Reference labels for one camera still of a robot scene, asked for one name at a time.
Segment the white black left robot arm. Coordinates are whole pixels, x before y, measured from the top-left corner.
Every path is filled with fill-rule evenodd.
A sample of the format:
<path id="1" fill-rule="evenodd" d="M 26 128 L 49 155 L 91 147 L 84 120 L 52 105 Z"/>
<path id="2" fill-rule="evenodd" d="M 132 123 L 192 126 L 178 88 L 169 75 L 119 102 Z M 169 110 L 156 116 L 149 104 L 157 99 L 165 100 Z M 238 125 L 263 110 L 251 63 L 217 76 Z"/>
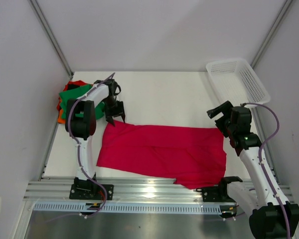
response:
<path id="1" fill-rule="evenodd" d="M 102 186 L 94 179 L 95 168 L 92 155 L 92 137 L 96 131 L 95 107 L 104 103 L 106 122 L 114 125 L 114 118 L 125 120 L 124 103 L 117 100 L 120 85 L 111 74 L 104 80 L 97 80 L 86 93 L 76 99 L 69 99 L 66 110 L 65 129 L 73 139 L 78 160 L 78 172 L 74 179 L 74 191 L 81 192 L 87 199 L 93 199 Z"/>

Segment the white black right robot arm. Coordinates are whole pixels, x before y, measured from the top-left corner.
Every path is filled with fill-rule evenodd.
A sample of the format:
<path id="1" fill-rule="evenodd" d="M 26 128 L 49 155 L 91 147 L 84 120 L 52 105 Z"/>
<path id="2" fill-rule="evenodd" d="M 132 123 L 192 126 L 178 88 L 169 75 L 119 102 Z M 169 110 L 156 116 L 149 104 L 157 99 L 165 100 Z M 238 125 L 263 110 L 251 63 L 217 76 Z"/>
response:
<path id="1" fill-rule="evenodd" d="M 245 165 L 255 193 L 238 176 L 223 177 L 215 192 L 221 200 L 233 200 L 244 211 L 254 238 L 290 239 L 299 223 L 299 205 L 289 201 L 270 170 L 263 155 L 266 142 L 251 132 L 252 113 L 247 106 L 226 101 L 208 110 L 207 115 L 212 119 L 222 114 L 215 125 Z"/>

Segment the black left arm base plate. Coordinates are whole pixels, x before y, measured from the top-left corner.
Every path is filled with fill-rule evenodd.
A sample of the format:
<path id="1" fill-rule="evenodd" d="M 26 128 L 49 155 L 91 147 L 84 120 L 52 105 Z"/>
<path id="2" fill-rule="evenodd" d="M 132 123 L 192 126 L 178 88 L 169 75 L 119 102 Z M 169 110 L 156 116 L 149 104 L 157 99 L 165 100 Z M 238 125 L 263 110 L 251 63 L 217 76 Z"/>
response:
<path id="1" fill-rule="evenodd" d="M 95 184 L 90 189 L 81 189 L 74 184 L 71 186 L 69 199 L 71 200 L 101 200 L 105 196 L 104 190 Z M 114 194 L 114 185 L 102 185 L 107 192 L 107 200 L 111 201 Z"/>

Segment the crimson t shirt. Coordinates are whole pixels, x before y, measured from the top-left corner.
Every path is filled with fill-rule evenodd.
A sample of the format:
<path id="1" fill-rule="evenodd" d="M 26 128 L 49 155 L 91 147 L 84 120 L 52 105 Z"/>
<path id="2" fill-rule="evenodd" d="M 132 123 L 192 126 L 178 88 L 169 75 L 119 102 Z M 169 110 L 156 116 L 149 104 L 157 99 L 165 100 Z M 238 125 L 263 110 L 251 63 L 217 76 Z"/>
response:
<path id="1" fill-rule="evenodd" d="M 216 128 L 116 121 L 105 128 L 97 166 L 172 178 L 188 189 L 209 187 L 225 175 L 223 142 L 224 137 Z"/>

